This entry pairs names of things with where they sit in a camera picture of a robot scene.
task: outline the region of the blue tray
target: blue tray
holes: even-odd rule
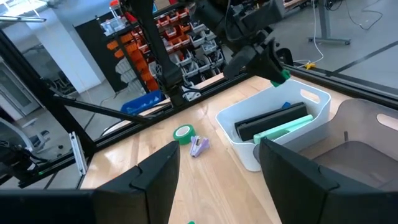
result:
[[[135,100],[123,104],[120,111],[127,114],[139,114],[153,107],[155,104],[159,103],[163,99],[164,97],[162,92],[160,90],[155,90],[151,93],[148,93]]]

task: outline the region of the metal bracket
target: metal bracket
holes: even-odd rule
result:
[[[75,132],[69,133],[70,143],[72,145],[73,155],[75,155],[77,169],[79,171],[79,175],[83,176],[87,173],[87,163],[85,159],[85,155],[83,153],[83,149],[81,148],[79,137],[75,134]]]

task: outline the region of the clear plastic panel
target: clear plastic panel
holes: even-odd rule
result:
[[[398,126],[398,111],[346,100],[331,121],[284,146],[371,187],[398,190],[398,131],[381,124],[379,114]]]

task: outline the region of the tape roll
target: tape roll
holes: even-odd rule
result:
[[[180,145],[186,145],[191,142],[191,137],[196,135],[192,125],[185,124],[177,128],[173,133],[173,138],[177,140]]]

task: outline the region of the window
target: window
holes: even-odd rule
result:
[[[19,16],[46,4],[45,1],[39,0],[0,0],[0,15]]]

